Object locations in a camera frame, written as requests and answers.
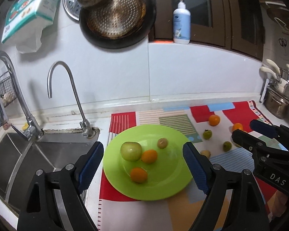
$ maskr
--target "soap dispenser bottle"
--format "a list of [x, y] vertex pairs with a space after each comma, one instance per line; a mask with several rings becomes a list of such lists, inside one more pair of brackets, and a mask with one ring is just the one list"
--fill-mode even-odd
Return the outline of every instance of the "soap dispenser bottle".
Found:
[[173, 11], [173, 41], [181, 44], [190, 42], [190, 12], [180, 0], [178, 8]]

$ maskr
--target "frying pan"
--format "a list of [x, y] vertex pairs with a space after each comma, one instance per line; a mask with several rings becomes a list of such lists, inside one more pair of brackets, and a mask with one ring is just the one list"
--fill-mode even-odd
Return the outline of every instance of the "frying pan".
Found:
[[156, 7], [152, 0], [112, 0], [98, 9], [81, 8], [79, 24], [92, 44], [120, 49], [145, 38], [155, 18]]

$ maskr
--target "faucet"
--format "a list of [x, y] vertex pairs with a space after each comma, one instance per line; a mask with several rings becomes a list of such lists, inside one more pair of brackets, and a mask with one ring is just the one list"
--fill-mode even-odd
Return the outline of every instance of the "faucet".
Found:
[[[34, 118], [34, 116], [31, 114], [30, 110], [28, 109], [28, 106], [22, 95], [22, 91], [20, 90], [20, 86], [16, 77], [16, 72], [15, 72], [15, 69], [14, 69], [14, 66], [12, 64], [10, 57], [8, 56], [6, 52], [0, 51], [0, 60], [4, 62], [5, 66], [8, 69], [8, 72], [11, 76], [13, 88], [15, 90], [16, 96], [18, 97], [19, 104], [22, 107], [22, 111], [25, 113], [27, 123], [28, 123], [28, 128], [24, 130], [23, 133], [20, 130], [18, 130], [13, 124], [11, 124], [12, 128], [26, 140], [30, 140], [33, 135], [36, 138], [40, 138], [44, 133], [42, 129], [40, 128], [39, 124], [37, 123], [36, 119]], [[6, 114], [2, 100], [0, 98], [0, 127], [4, 125], [5, 123], [7, 123], [7, 121], [8, 121], [8, 116]]]
[[70, 77], [70, 81], [71, 81], [71, 84], [72, 84], [74, 96], [76, 98], [76, 102], [77, 102], [80, 114], [82, 116], [82, 122], [80, 122], [80, 126], [81, 126], [82, 131], [83, 131], [82, 132], [82, 136], [90, 139], [90, 138], [92, 138], [94, 136], [94, 131], [91, 128], [90, 122], [86, 119], [85, 114], [84, 114], [84, 112], [82, 110], [82, 106], [81, 106], [80, 101], [79, 101], [79, 97], [78, 97], [78, 93], [77, 93], [76, 86], [75, 86], [75, 83], [74, 83], [74, 78], [73, 78], [72, 72], [71, 72], [69, 66], [63, 61], [56, 61], [49, 69], [48, 77], [47, 77], [48, 98], [52, 98], [52, 86], [51, 86], [52, 73], [54, 72], [54, 69], [58, 65], [62, 65], [66, 69], [66, 71], [67, 71], [67, 73], [68, 73], [68, 75]]

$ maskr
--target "tangerine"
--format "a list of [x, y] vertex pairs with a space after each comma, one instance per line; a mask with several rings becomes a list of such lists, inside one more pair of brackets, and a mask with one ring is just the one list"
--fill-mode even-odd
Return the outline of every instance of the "tangerine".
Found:
[[155, 162], [156, 159], [157, 159], [157, 152], [154, 149], [144, 151], [141, 156], [141, 160], [147, 164]]
[[216, 126], [216, 125], [218, 125], [218, 124], [220, 123], [220, 121], [221, 121], [221, 118], [220, 118], [218, 115], [211, 115], [211, 116], [209, 117], [209, 124], [210, 124], [211, 126]]
[[237, 129], [243, 131], [243, 125], [241, 123], [236, 123], [232, 126], [232, 131], [237, 130]]
[[148, 179], [148, 173], [140, 167], [135, 167], [131, 170], [130, 177], [132, 181], [144, 183]]

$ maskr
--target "stainless steel sink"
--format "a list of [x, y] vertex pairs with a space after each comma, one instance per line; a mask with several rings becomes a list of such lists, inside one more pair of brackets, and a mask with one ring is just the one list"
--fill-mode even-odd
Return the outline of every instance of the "stainless steel sink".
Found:
[[0, 142], [0, 197], [19, 214], [34, 173], [38, 169], [53, 172], [75, 163], [97, 141], [99, 129], [93, 130], [92, 139], [84, 138], [81, 129], [52, 130], [30, 142], [16, 133], [6, 134]]

